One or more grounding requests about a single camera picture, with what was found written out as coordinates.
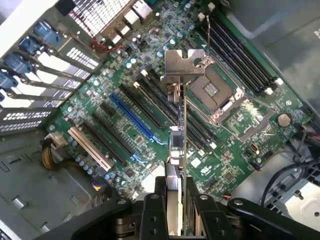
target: white pci slot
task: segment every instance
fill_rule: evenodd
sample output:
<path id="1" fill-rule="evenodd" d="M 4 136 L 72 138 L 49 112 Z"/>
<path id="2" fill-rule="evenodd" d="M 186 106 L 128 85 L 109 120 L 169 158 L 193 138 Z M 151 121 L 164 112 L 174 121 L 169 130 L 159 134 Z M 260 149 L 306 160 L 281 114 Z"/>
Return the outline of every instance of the white pci slot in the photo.
<path id="1" fill-rule="evenodd" d="M 71 127 L 68 133 L 104 170 L 109 171 L 112 168 L 114 163 L 107 159 L 75 126 Z"/>

